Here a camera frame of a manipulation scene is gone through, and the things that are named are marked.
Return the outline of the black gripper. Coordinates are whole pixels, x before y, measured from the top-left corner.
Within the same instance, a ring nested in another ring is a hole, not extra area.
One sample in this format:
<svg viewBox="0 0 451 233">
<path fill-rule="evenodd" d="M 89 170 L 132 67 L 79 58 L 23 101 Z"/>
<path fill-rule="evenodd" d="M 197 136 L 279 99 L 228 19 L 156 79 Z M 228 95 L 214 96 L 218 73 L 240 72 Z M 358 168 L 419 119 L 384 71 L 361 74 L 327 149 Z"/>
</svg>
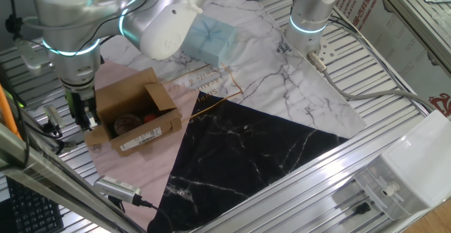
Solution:
<svg viewBox="0 0 451 233">
<path fill-rule="evenodd" d="M 91 131 L 92 127 L 101 124 L 97 115 L 97 104 L 93 83 L 87 84 L 64 84 L 66 90 L 66 101 L 68 102 L 71 115 L 83 131 Z"/>
</svg>

